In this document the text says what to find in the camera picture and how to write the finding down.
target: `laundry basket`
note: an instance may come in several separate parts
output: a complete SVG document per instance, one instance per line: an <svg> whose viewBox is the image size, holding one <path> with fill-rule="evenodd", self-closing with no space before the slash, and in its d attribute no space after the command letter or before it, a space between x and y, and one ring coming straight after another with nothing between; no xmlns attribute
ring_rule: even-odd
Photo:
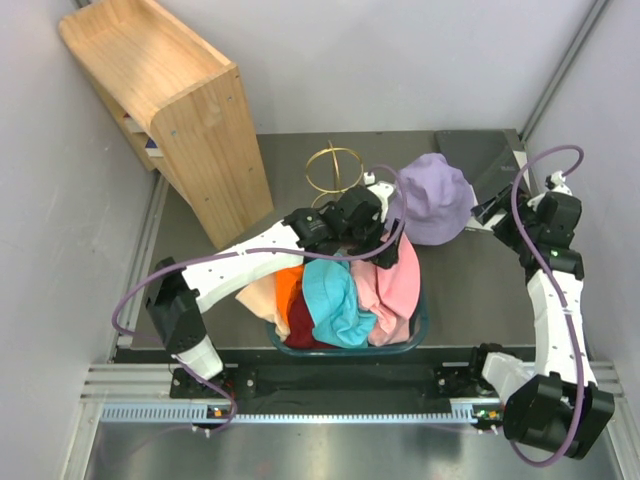
<svg viewBox="0 0 640 480"><path fill-rule="evenodd" d="M429 315L427 312L427 301L424 295L422 282L420 285L420 295L418 304L409 319L409 339L406 342L394 343L392 345L384 345L382 347L369 346L368 348L331 348L331 349L313 349L299 350L290 348L282 343L282 340L276 334L275 325L266 323L267 335L273 346L282 353L293 357L374 357L380 355L397 355L408 352L422 343L427 336L429 330Z"/></svg>

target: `white wall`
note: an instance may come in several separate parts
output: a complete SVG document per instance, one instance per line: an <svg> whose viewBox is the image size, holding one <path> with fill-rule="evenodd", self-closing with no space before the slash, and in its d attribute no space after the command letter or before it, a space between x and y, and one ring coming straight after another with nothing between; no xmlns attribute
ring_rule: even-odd
<svg viewBox="0 0 640 480"><path fill-rule="evenodd" d="M67 52L70 1L4 2L0 26L0 478L61 468L107 347L151 187Z"/></svg>
<svg viewBox="0 0 640 480"><path fill-rule="evenodd" d="M586 267L584 321L591 347L612 359L640 424L640 4L616 0L529 142L586 151L569 186L583 202L576 249ZM543 165L539 178L570 162Z"/></svg>
<svg viewBox="0 0 640 480"><path fill-rule="evenodd" d="M591 0L160 0L240 66L260 133L522 128Z"/></svg>

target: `gold wire stand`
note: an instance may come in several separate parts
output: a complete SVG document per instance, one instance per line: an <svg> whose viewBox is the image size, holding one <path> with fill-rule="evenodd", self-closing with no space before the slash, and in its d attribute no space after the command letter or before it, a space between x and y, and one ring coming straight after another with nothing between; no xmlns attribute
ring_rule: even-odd
<svg viewBox="0 0 640 480"><path fill-rule="evenodd" d="M307 160L307 166L305 167L305 177L307 178L307 182L309 182L309 185L311 185L313 188L321 192L320 195L318 195L311 203L312 208L315 208L318 201L327 195L334 195L334 199L336 199L337 195L346 192L348 189L352 187L355 187L356 185L358 185L358 183L360 183L360 180L364 175L364 162L362 161L362 158L360 157L360 155L358 155L358 152L356 152L355 150L351 150L350 148L334 147L331 141L329 141L328 143L329 143L329 148L325 148L324 150L320 150L319 152L314 153L311 156L311 158ZM353 182L348 187L344 187L344 188L342 187L342 179L340 178L340 165L338 164L338 156L336 155L336 152L346 152L352 157L354 157L360 164L360 174L358 175L358 178L355 180L355 182ZM332 190L322 188L316 185L313 182L313 180L311 180L311 177L309 176L309 168L311 167L311 164L314 161L316 161L318 158L328 153L331 153L331 156L333 158L333 189Z"/></svg>

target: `wooden shelf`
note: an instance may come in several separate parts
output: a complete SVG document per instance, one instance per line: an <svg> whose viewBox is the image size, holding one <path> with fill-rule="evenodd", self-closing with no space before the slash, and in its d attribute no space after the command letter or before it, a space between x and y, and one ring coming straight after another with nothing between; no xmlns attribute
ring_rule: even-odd
<svg viewBox="0 0 640 480"><path fill-rule="evenodd" d="M153 0L104 0L59 29L142 162L189 202L216 247L273 209L235 63ZM163 158L146 155L124 112Z"/></svg>

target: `pink cloth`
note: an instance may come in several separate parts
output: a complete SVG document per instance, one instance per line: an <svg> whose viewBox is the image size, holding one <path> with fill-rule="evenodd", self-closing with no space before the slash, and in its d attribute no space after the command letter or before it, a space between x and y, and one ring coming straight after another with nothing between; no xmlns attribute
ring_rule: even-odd
<svg viewBox="0 0 640 480"><path fill-rule="evenodd" d="M385 270L371 262L356 261L351 264L351 275L358 289L360 308L378 317L369 343L379 347L406 342L409 319L420 295L420 264L407 236L402 234L398 263L393 267Z"/></svg>

